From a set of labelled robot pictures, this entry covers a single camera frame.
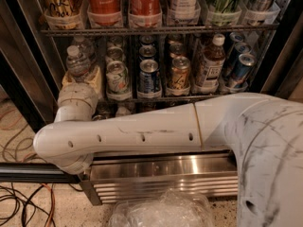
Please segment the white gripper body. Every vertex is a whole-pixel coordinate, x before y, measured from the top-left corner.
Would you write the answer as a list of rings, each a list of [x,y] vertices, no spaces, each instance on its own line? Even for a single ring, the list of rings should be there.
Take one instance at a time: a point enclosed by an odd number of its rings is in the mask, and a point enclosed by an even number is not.
[[[84,107],[93,113],[98,104],[98,94],[94,88],[86,83],[71,83],[64,86],[58,98],[58,106],[72,105],[73,107]]]

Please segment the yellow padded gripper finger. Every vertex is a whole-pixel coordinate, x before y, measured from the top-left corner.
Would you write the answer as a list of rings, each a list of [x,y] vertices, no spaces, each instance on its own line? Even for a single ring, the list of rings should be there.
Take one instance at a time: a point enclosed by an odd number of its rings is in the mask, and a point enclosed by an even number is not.
[[[69,84],[75,83],[76,81],[74,78],[70,75],[69,72],[66,72],[65,75],[62,78],[62,86],[65,87]]]
[[[95,74],[94,77],[90,80],[90,85],[98,96],[102,95],[102,74],[99,66],[97,66],[95,69]]]

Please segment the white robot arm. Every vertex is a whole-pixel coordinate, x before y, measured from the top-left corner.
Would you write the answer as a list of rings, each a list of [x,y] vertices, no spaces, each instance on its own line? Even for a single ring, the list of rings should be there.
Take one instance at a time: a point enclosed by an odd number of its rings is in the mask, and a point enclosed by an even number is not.
[[[54,122],[34,137],[36,153],[69,174],[80,174],[96,152],[227,146],[237,161],[238,226],[302,227],[302,103],[237,93],[95,121],[97,103],[89,84],[65,85]]]

